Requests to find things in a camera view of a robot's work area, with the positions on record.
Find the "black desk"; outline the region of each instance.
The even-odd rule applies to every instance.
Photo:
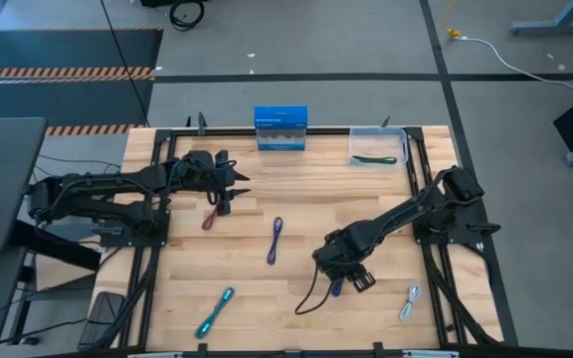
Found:
[[[98,267],[99,253],[47,232],[38,236],[32,225],[17,220],[46,125],[44,118],[0,119],[0,308],[13,297],[28,250],[85,269]],[[0,337],[8,310],[0,311]]]

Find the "clear plastic container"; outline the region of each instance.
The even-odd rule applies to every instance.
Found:
[[[400,169],[408,161],[406,131],[396,127],[350,128],[349,164],[359,167]]]

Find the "white cable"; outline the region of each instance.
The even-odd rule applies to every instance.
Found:
[[[399,312],[399,319],[403,322],[407,321],[410,318],[410,314],[413,312],[413,303],[417,301],[419,297],[422,295],[422,290],[419,288],[417,284],[411,284],[410,289],[408,292],[408,300],[402,308],[402,311]]]
[[[466,37],[466,36],[455,37],[454,39],[455,39],[455,40],[459,40],[459,41],[473,41],[473,42],[478,42],[478,43],[486,44],[486,45],[488,45],[488,46],[494,51],[494,53],[496,54],[496,56],[498,57],[498,59],[499,59],[507,68],[509,68],[509,69],[511,69],[511,70],[513,70],[513,71],[516,71],[516,72],[518,72],[518,73],[520,73],[520,74],[524,74],[524,75],[526,75],[526,76],[528,76],[528,77],[531,77],[531,78],[533,78],[533,79],[535,79],[535,80],[543,81],[543,82],[549,83],[549,84],[563,85],[563,86],[566,86],[566,87],[569,87],[569,88],[573,89],[573,86],[570,85],[570,84],[568,84],[568,83],[564,83],[564,82],[562,82],[562,81],[553,81],[553,80],[542,79],[542,78],[540,78],[539,76],[535,76],[535,75],[533,75],[533,74],[529,74],[529,73],[527,73],[527,72],[524,71],[524,70],[521,70],[521,69],[518,69],[518,68],[512,66],[511,64],[507,63],[507,62],[503,59],[503,57],[498,53],[498,51],[496,50],[496,48],[494,47],[494,45],[491,44],[491,43],[489,43],[489,42],[486,41],[486,40],[472,39],[472,38],[469,38],[469,37]]]

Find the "desk leg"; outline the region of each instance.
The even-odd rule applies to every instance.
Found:
[[[17,220],[11,244],[83,269],[98,269],[100,254]]]

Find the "concrete floor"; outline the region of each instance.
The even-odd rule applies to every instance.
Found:
[[[159,76],[437,72],[421,8],[415,0],[213,0],[201,25],[170,29],[165,8],[105,0],[116,27],[165,29]],[[512,38],[511,21],[548,20],[566,0],[460,0],[450,25],[493,42],[504,58],[533,73],[573,73],[573,37]],[[431,0],[438,30],[447,0]],[[105,27],[98,1],[8,0],[0,28]],[[489,48],[448,43],[451,74],[503,74]],[[247,54],[256,54],[253,58]],[[573,91],[543,83],[454,83],[498,259],[522,346],[573,349],[573,168],[552,121],[573,105]],[[250,125],[255,104],[303,103],[311,124],[450,124],[437,82],[297,82],[157,84],[153,126],[183,125],[202,110],[209,125]],[[42,153],[119,162],[125,136],[49,137]],[[102,170],[40,160],[55,174]],[[51,316],[69,303],[40,302],[28,329],[79,317]],[[86,316],[73,302],[69,312]],[[46,332],[46,344],[0,349],[0,357],[72,351],[83,326]]]

